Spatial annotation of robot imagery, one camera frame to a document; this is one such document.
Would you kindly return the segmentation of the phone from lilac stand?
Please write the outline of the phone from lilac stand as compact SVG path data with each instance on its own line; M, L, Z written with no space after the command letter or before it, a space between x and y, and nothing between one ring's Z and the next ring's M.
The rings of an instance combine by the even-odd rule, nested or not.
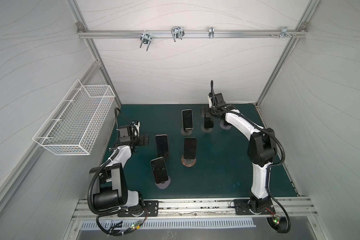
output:
M227 121L225 121L225 120L223 121L223 125L224 125L224 126L226 126L226 127L231 126L231 124L230 124L230 123L228 123L228 122L227 122Z
M155 183L161 184L169 180L166 161L163 157L150 161Z

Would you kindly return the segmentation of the phone from grey stand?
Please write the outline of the phone from grey stand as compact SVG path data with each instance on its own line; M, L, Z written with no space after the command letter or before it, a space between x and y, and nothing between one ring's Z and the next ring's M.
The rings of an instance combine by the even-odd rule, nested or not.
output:
M211 117L204 118L204 128L206 130L214 128L214 120Z

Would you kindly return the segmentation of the aluminium front rail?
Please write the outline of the aluminium front rail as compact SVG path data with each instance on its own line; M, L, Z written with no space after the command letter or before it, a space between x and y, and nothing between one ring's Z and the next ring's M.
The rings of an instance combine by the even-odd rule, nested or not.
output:
M318 216L311 199L308 197L280 197L277 198L285 208L289 217ZM232 198L204 198L204 199L158 199L158 219L177 218L238 218L238 217L284 217L280 206L273 202L276 213L272 215L236 215L234 199Z

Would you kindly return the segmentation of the phone on wooden stand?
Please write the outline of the phone on wooden stand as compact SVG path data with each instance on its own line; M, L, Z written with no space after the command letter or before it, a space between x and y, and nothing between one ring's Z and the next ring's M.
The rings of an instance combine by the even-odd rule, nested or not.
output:
M195 159L197 152L197 139L185 138L184 139L184 159Z

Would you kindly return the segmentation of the pink phone on black stand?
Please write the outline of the pink phone on black stand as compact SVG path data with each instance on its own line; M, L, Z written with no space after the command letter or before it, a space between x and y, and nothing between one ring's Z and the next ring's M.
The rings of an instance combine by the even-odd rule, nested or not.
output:
M169 151L169 138L167 135L156 135L156 148L157 155L159 157L163 157L165 161L170 159L170 151Z

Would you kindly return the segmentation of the phone from lilac front stand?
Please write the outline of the phone from lilac front stand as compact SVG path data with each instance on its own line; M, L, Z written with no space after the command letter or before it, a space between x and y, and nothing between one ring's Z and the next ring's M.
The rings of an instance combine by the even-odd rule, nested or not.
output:
M161 184L169 180L166 161L163 157L150 161L155 183Z

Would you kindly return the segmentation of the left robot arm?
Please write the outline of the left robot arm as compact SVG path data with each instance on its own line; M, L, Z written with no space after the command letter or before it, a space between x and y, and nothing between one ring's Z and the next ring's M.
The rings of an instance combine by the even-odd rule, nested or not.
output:
M99 167L89 172L87 203L96 215L117 214L126 211L139 216L144 212L142 194L130 191L124 166L137 146L149 144L148 135L140 135L139 121L118 128L116 143L109 148L111 155Z

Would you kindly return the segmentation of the lilac back phone stand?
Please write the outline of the lilac back phone stand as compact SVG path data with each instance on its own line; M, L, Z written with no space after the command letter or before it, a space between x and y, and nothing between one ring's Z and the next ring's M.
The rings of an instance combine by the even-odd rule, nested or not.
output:
M221 122L220 122L220 127L221 127L223 130L230 130L232 126L226 127L226 126L223 125L223 121L221 121Z

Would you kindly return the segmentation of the white round phone stand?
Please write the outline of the white round phone stand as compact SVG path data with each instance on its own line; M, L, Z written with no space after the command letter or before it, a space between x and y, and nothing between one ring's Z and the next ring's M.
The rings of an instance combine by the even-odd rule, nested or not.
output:
M193 130L184 130L184 129L181 129L181 134L182 134L183 136L190 136L192 133L193 133Z

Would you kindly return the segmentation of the lilac phone stand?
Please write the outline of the lilac phone stand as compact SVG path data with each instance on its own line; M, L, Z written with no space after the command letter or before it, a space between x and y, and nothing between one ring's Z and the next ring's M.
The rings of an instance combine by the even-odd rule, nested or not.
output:
M168 177L168 180L167 180L167 181L164 181L164 182L162 182L162 183L156 184L156 186L157 186L159 189L164 190L164 189L166 189L166 188L170 185L170 183L171 183L171 178Z
M223 121L221 121L221 122L220 122L220 127L221 127L223 130L230 130L232 126L226 127L226 126L223 125Z

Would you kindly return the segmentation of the phone from lilac back stand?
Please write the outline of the phone from lilac back stand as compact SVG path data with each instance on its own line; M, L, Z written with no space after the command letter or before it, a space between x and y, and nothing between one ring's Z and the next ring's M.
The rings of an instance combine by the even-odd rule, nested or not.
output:
M231 126L231 124L230 124L230 123L228 123L228 122L227 122L227 121L225 121L225 120L223 121L223 125L224 125L224 126L226 126L226 127Z

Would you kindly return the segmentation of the small metal bracket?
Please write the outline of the small metal bracket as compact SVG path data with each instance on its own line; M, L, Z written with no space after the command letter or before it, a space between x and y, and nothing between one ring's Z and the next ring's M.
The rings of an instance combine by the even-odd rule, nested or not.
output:
M209 27L209 39L213 39L215 34L214 27Z

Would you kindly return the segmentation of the metal u-bolt on crossbar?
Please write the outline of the metal u-bolt on crossbar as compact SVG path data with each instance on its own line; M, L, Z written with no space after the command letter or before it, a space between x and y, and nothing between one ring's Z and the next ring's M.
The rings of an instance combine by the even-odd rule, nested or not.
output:
M177 39L182 40L185 35L184 28L181 26L174 27L171 29L171 34L172 34L174 42L176 42Z

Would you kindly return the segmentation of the grey round phone stand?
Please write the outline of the grey round phone stand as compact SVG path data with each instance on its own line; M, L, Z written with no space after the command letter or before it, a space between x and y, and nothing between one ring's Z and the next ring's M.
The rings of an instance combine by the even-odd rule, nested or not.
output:
M204 125L201 125L201 129L203 133L211 133L213 131L214 128L205 128Z

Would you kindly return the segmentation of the wooden round phone stand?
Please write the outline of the wooden round phone stand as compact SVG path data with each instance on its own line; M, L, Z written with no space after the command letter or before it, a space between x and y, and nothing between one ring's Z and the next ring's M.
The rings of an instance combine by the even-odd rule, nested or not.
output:
M182 158L181 158L182 164L184 166L188 167L188 168L194 166L195 163L196 163L196 160L197 160L196 158L194 158L194 159L186 159L184 156L182 156Z

